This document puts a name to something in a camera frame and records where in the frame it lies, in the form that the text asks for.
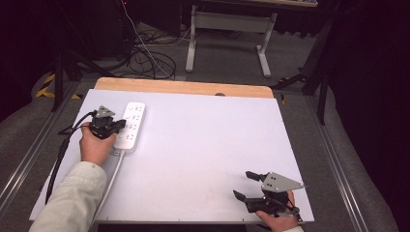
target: metal stand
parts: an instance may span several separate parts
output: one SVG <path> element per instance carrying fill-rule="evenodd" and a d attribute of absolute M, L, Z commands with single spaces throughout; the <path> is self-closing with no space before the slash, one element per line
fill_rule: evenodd
<path fill-rule="evenodd" d="M 82 73 L 77 65 L 78 62 L 86 65 L 102 76 L 115 77 L 111 72 L 106 71 L 74 51 L 65 50 L 59 52 L 55 58 L 55 99 L 51 109 L 52 112 L 57 110 L 64 99 L 64 71 L 66 71 L 70 81 L 79 81 L 81 79 Z"/>
<path fill-rule="evenodd" d="M 185 70 L 188 73 L 193 71 L 193 61 L 195 56 L 195 30 L 196 28 L 209 28 L 220 30 L 235 30 L 245 32 L 265 33 L 262 45 L 256 47 L 262 72 L 265 77 L 271 77 L 265 50 L 274 29 L 277 14 L 271 17 L 255 17 L 233 14 L 214 14 L 196 11 L 197 6 L 192 6 L 190 16 L 190 46 L 188 48 L 187 65 Z"/>
<path fill-rule="evenodd" d="M 313 48 L 310 51 L 310 54 L 305 61 L 304 67 L 301 69 L 299 74 L 292 76 L 285 81 L 270 86 L 274 90 L 279 90 L 284 87 L 287 87 L 297 81 L 302 79 L 306 79 L 307 82 L 305 86 L 302 88 L 302 92 L 304 95 L 313 95 L 317 87 L 321 85 L 320 95 L 319 95 L 319 105 L 317 107 L 317 115 L 319 117 L 319 121 L 322 125 L 325 125 L 324 115 L 325 115 L 325 102 L 326 102 L 326 94 L 328 88 L 329 77 L 324 71 L 318 71 L 317 64 L 320 60 L 320 57 L 323 52 L 323 48 L 326 45 L 328 40 L 329 32 L 332 28 L 333 19 L 330 18 L 326 21 L 325 25 L 323 25 L 320 33 L 313 45 Z"/>

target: wooden table edge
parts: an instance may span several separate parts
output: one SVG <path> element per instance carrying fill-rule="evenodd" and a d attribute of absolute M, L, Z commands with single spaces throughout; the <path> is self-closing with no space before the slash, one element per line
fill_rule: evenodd
<path fill-rule="evenodd" d="M 101 77 L 94 87 L 99 90 L 133 91 L 169 94 L 216 95 L 229 97 L 268 98 L 274 97 L 271 88 L 256 85 L 236 85 L 172 80 L 129 79 Z"/>

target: human hand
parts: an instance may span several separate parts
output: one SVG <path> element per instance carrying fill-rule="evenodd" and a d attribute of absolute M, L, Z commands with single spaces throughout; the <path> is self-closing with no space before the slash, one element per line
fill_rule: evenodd
<path fill-rule="evenodd" d="M 288 191 L 287 196 L 289 200 L 292 202 L 292 204 L 295 205 L 295 197 L 293 195 L 293 192 Z M 285 231 L 288 229 L 295 228 L 299 225 L 298 219 L 295 216 L 294 217 L 287 217 L 287 216 L 272 217 L 263 211 L 257 211 L 256 215 L 260 217 L 262 221 L 265 222 L 271 228 L 272 232 Z"/>
<path fill-rule="evenodd" d="M 88 128 L 89 125 L 90 123 L 81 125 L 82 137 L 79 140 L 81 161 L 89 161 L 101 166 L 108 157 L 109 150 L 114 144 L 117 135 L 113 133 L 106 139 L 99 139 L 91 133 Z"/>

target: white tabletop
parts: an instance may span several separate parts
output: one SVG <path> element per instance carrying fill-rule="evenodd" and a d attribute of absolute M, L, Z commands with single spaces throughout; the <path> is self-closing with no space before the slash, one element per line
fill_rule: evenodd
<path fill-rule="evenodd" d="M 146 104 L 142 131 L 97 220 L 257 223 L 232 192 L 263 195 L 246 171 L 302 182 L 275 99 L 90 90 L 76 120 L 100 105 L 119 120 L 128 102 Z M 80 136 L 73 135 L 55 186 L 79 162 Z M 105 163 L 108 176 L 117 161 L 110 156 Z M 46 186 L 30 219 L 44 206 Z M 301 217 L 312 221 L 305 189 L 294 193 Z"/>

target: white power strip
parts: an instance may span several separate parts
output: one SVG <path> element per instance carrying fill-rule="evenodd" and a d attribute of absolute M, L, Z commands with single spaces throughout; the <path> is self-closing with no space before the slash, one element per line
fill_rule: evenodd
<path fill-rule="evenodd" d="M 145 114 L 145 104 L 141 102 L 129 102 L 123 119 L 127 120 L 126 126 L 120 130 L 115 140 L 114 155 L 118 156 L 121 152 L 126 154 L 134 153 L 139 132 L 141 131 L 142 121 Z"/>

